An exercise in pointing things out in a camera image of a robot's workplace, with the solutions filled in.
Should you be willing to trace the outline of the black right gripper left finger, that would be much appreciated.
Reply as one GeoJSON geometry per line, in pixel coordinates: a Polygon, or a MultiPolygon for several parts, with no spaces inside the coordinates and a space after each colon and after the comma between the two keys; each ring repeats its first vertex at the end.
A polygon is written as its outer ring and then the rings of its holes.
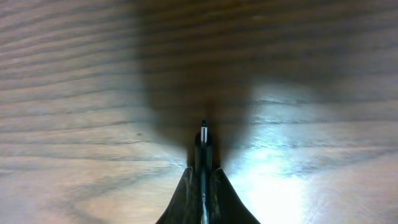
{"type": "Polygon", "coordinates": [[[193,167],[187,167],[164,213],[156,224],[197,224],[200,222],[200,196],[193,167]]]}

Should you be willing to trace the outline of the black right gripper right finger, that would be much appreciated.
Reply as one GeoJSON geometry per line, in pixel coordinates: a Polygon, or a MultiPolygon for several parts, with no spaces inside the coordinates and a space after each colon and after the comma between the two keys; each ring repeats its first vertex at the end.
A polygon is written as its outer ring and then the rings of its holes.
{"type": "Polygon", "coordinates": [[[209,223],[260,224],[244,206],[222,168],[210,174],[209,194],[209,223]]]}

